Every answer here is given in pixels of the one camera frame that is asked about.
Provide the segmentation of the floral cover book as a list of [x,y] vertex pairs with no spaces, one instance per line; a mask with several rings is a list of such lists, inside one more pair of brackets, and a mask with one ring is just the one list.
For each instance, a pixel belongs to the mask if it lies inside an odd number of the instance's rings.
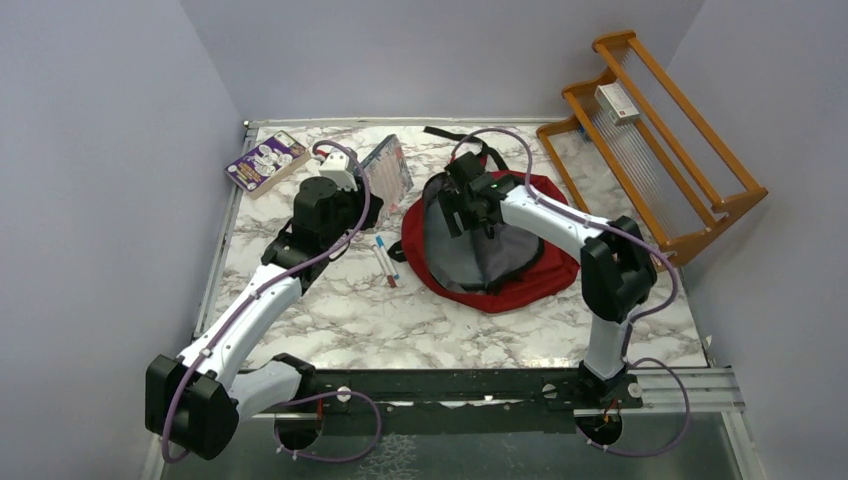
[[402,144],[396,134],[385,137],[362,162],[373,195],[383,201],[380,217],[387,217],[400,208],[413,187]]

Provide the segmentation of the purple cover book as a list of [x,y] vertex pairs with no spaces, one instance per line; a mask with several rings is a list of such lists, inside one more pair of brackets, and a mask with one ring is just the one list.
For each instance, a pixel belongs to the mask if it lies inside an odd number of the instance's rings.
[[310,158],[307,147],[280,130],[231,162],[224,174],[252,199],[270,191]]

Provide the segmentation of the red backpack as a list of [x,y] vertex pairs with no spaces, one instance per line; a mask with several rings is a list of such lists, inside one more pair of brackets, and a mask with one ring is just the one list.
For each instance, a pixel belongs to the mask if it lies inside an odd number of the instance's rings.
[[523,308],[559,293],[577,279],[571,255],[517,227],[464,231],[453,237],[439,195],[452,182],[443,171],[430,177],[406,211],[401,239],[388,248],[435,294],[485,313]]

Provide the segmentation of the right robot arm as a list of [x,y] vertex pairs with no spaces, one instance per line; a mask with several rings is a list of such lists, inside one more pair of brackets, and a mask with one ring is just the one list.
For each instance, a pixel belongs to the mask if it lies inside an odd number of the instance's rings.
[[632,324],[657,281],[639,227],[581,213],[537,190],[526,175],[495,176],[467,153],[445,168],[439,196],[452,236],[517,227],[571,256],[580,266],[582,299],[592,314],[589,344],[579,365],[577,393],[587,405],[612,399],[627,372]]

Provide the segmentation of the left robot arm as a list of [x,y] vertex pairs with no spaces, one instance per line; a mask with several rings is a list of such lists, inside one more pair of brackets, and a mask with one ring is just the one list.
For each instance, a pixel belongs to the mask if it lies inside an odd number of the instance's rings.
[[159,436],[168,464],[188,455],[211,460],[241,421],[283,403],[313,401],[310,365],[287,355],[244,373],[243,362],[270,326],[298,303],[337,251],[374,226],[383,201],[357,154],[333,141],[312,148],[319,173],[299,187],[289,223],[221,318],[177,356],[158,355],[145,372],[146,429]]

